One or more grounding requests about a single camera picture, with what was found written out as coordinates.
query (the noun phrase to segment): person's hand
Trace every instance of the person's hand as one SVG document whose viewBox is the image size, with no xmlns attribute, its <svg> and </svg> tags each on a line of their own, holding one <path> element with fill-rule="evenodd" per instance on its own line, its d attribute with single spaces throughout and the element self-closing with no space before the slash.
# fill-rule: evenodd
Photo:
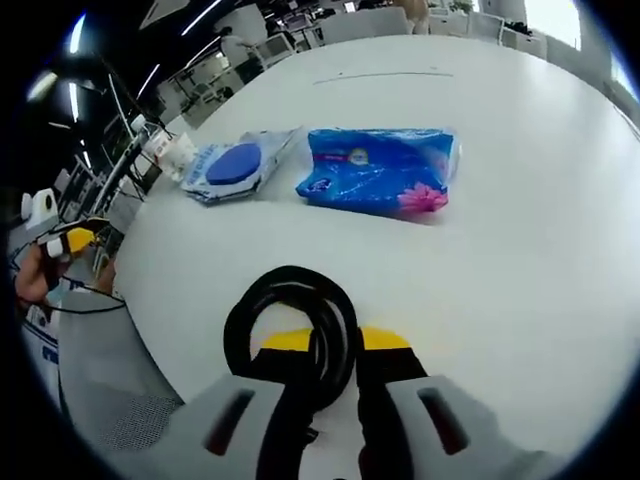
<svg viewBox="0 0 640 480">
<path fill-rule="evenodd" d="M 63 275 L 69 268 L 70 262 L 57 262 L 56 274 Z M 33 244 L 27 250 L 22 266 L 15 279 L 16 295 L 23 307 L 25 303 L 44 303 L 49 285 L 44 274 L 43 254 L 40 247 Z"/>
</svg>

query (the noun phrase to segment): gray fabric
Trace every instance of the gray fabric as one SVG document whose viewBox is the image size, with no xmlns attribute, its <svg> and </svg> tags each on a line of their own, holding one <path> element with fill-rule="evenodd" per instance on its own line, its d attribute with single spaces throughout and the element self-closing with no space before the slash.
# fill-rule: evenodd
<svg viewBox="0 0 640 480">
<path fill-rule="evenodd" d="M 118 302 L 69 292 L 62 308 L 94 310 Z M 60 383 L 77 432 L 100 453 L 153 445 L 183 402 L 162 376 L 125 307 L 104 313 L 62 313 Z"/>
</svg>

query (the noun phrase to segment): pink flower print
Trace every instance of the pink flower print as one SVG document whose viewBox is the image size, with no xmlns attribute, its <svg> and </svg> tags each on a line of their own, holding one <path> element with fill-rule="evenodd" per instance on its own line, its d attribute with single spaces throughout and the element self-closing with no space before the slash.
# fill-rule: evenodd
<svg viewBox="0 0 640 480">
<path fill-rule="evenodd" d="M 398 195 L 400 210 L 403 212 L 435 212 L 444 207 L 449 198 L 446 193 L 441 193 L 433 188 L 416 183 L 413 190 L 407 188 L 404 193 Z"/>
</svg>

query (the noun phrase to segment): window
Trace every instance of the window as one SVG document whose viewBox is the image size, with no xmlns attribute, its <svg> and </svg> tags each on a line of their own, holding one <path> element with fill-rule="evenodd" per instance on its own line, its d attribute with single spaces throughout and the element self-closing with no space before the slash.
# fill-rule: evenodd
<svg viewBox="0 0 640 480">
<path fill-rule="evenodd" d="M 629 78 L 627 70 L 624 68 L 622 62 L 620 62 L 615 53 L 611 54 L 611 78 L 622 85 L 636 102 L 638 101 L 638 96 L 636 94 L 636 89 L 633 87 L 633 82 Z"/>
<path fill-rule="evenodd" d="M 525 0 L 527 25 L 580 50 L 580 15 L 572 0 Z"/>
</svg>

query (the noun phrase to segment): white table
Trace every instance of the white table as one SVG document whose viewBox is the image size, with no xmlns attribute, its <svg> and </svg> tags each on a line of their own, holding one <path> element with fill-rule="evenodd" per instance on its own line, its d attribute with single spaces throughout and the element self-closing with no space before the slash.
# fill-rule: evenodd
<svg viewBox="0 0 640 480">
<path fill-rule="evenodd" d="M 159 186 L 122 244 L 116 287 L 171 385 L 189 401 L 227 371 L 228 312 L 260 275 L 297 264 L 339 283 L 360 324 L 408 338 L 515 442 L 573 456 L 639 353 L 640 144 L 614 106 L 515 50 L 386 37 L 286 59 L 190 136 L 299 125 L 456 128 L 450 204 L 432 225 L 309 207 L 287 170 L 266 194 L 277 202 L 206 209 Z M 272 307 L 256 337 L 301 324 Z M 359 432 L 355 396 L 319 422 Z"/>
</svg>

